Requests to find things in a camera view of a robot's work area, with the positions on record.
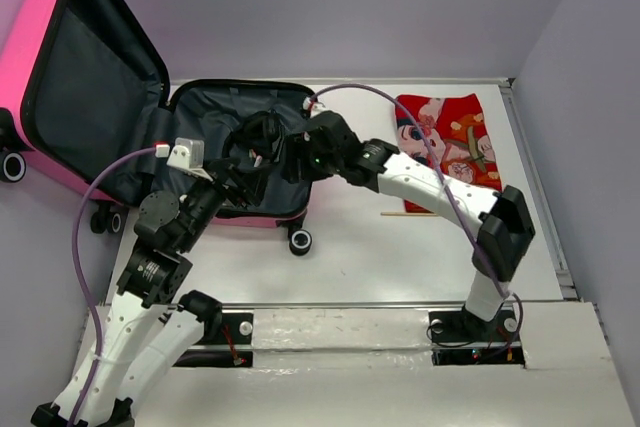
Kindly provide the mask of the wooden chopstick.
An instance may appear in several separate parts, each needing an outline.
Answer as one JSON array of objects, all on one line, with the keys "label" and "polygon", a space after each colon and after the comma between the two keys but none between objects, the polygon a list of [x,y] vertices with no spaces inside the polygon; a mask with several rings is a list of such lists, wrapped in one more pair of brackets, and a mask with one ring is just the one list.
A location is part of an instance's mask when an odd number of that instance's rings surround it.
[{"label": "wooden chopstick", "polygon": [[381,216],[385,217],[437,217],[437,214],[431,212],[381,212]]}]

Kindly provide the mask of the red cartoon print cloth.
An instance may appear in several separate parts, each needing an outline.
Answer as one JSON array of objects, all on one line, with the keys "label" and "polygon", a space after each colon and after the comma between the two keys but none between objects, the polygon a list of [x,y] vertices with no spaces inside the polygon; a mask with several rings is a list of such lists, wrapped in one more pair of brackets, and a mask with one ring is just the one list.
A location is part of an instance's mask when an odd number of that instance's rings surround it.
[{"label": "red cartoon print cloth", "polygon": [[399,148],[446,175],[500,191],[501,177],[478,97],[425,97],[403,94],[395,110]]}]

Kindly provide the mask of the pink hard-shell suitcase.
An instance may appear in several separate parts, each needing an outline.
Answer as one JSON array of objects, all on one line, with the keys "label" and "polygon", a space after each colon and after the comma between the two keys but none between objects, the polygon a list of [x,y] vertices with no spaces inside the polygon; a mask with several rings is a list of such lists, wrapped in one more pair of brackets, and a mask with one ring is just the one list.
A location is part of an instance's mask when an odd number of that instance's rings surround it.
[{"label": "pink hard-shell suitcase", "polygon": [[[92,194],[95,233],[119,231],[116,205],[135,207],[156,190],[184,193],[191,179],[156,159],[130,153],[176,138],[203,140],[205,163],[222,159],[227,136],[259,111],[274,110],[285,136],[308,119],[311,90],[278,81],[197,79],[177,89],[125,0],[24,0],[1,52],[1,179],[34,168]],[[309,182],[282,177],[282,152],[264,199],[224,205],[229,225],[284,227],[296,255],[312,245],[303,222]]]}]

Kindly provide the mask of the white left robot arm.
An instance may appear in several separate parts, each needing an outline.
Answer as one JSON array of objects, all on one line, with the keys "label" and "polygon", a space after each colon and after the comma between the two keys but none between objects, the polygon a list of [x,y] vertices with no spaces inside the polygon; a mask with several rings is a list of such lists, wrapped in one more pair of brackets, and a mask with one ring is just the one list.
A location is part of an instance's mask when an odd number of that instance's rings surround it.
[{"label": "white left robot arm", "polygon": [[35,409],[32,425],[132,426],[179,358],[198,341],[219,335],[220,301],[197,290],[176,295],[192,268],[185,255],[224,203],[259,204],[265,176],[239,169],[233,159],[170,165],[194,176],[194,183],[182,196],[156,191],[144,198],[134,227],[137,241],[110,310],[105,317],[91,314],[93,347],[64,390]]}]

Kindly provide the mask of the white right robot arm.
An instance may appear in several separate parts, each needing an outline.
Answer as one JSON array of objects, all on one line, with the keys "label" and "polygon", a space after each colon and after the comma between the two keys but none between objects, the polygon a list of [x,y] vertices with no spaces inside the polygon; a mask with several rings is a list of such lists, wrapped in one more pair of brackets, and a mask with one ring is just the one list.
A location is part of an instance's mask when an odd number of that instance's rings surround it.
[{"label": "white right robot arm", "polygon": [[312,117],[284,140],[283,177],[290,183],[332,176],[416,204],[460,227],[476,269],[460,315],[462,331],[482,339],[497,325],[516,269],[535,237],[524,194],[472,185],[428,167],[381,139],[360,140],[333,111]]}]

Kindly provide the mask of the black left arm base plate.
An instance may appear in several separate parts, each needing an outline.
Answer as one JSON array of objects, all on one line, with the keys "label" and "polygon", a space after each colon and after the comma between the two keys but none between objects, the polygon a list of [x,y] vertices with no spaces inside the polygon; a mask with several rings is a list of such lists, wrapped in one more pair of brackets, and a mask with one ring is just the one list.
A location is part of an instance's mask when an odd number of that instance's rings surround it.
[{"label": "black left arm base plate", "polygon": [[250,311],[224,311],[215,333],[206,333],[174,363],[184,368],[251,368],[254,314]]}]

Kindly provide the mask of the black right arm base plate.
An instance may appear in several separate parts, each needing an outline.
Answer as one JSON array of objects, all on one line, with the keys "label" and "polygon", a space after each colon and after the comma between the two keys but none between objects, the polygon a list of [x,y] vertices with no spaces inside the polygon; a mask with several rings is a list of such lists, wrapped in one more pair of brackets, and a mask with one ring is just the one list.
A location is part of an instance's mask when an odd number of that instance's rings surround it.
[{"label": "black right arm base plate", "polygon": [[432,347],[435,366],[525,366],[518,332],[519,318],[503,309],[489,324],[465,323],[461,310],[429,313],[426,337]]}]

